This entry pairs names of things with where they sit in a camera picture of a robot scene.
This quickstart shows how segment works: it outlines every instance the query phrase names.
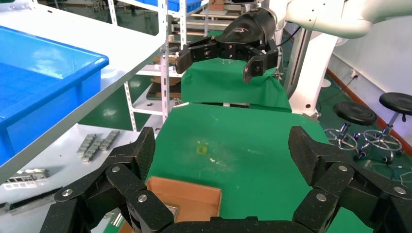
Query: logo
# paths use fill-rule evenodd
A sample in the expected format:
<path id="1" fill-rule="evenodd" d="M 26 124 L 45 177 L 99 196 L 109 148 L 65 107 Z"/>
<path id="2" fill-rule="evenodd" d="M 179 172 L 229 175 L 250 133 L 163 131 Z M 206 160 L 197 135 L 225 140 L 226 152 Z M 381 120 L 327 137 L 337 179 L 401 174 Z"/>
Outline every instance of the logo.
<path id="1" fill-rule="evenodd" d="M 247 30 L 246 28 L 235 28 L 233 29 L 233 31 L 236 33 L 244 33 L 244 32 L 248 32 L 249 30 Z"/>

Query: green table cover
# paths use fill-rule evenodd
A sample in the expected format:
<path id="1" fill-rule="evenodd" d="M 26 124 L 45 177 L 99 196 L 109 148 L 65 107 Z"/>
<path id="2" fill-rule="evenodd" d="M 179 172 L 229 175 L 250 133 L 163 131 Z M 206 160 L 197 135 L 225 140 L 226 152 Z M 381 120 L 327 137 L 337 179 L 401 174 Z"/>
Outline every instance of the green table cover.
<path id="1" fill-rule="evenodd" d="M 327 143 L 320 125 L 302 115 L 193 103 L 174 108 L 156 139 L 148 177 L 222 189 L 224 218 L 291 220 L 311 189 L 288 149 L 294 125 Z M 342 209 L 328 233 L 346 232 L 372 230 Z"/>
<path id="2" fill-rule="evenodd" d="M 292 112 L 285 90 L 273 76 L 276 68 L 246 84 L 243 82 L 245 65 L 245 61 L 220 58 L 194 63 L 182 77 L 182 101 L 250 103 L 251 108 Z"/>

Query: white wall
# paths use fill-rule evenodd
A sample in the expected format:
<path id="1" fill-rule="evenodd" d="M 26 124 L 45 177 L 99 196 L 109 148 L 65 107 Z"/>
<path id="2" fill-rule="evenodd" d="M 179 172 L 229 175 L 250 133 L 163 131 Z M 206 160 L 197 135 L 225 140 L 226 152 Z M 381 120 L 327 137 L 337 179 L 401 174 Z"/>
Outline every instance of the white wall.
<path id="1" fill-rule="evenodd" d="M 286 26 L 289 33 L 294 29 L 294 24 Z M 379 96 L 385 92 L 412 95 L 412 17 L 376 24 L 367 36 L 335 47 L 328 68 L 345 84 L 352 69 L 358 71 L 359 78 L 348 88 L 389 122 L 393 111 L 379 103 Z M 406 122 L 399 117 L 395 130 L 412 145 L 411 116 Z"/>

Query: black stool seat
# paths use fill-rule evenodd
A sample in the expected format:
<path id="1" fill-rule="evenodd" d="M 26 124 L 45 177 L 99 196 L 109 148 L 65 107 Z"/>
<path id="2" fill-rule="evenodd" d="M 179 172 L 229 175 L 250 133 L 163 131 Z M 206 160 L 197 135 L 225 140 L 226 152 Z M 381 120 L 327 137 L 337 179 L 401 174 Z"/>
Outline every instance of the black stool seat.
<path id="1" fill-rule="evenodd" d="M 389 92 L 382 94 L 379 97 L 379 102 L 386 108 L 397 113 L 412 115 L 412 96 L 410 95 Z"/>
<path id="2" fill-rule="evenodd" d="M 362 104 L 351 101 L 336 103 L 335 106 L 333 106 L 333 111 L 338 117 L 358 125 L 369 126 L 374 124 L 378 119 L 374 111 Z"/>

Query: cardboard box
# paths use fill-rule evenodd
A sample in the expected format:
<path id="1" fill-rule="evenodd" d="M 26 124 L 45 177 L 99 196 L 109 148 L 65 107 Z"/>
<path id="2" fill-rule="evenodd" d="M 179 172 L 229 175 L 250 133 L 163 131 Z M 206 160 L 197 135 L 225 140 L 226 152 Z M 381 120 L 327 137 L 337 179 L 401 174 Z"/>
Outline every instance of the cardboard box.
<path id="1" fill-rule="evenodd" d="M 152 176 L 146 186 L 165 205 L 178 208 L 175 222 L 209 221 L 210 217 L 219 216 L 221 189 L 156 176 Z M 132 232 L 127 222 L 119 231 Z"/>
<path id="2" fill-rule="evenodd" d="M 224 10 L 224 4 L 209 5 L 209 10 L 211 10 L 211 11 L 223 11 Z"/>

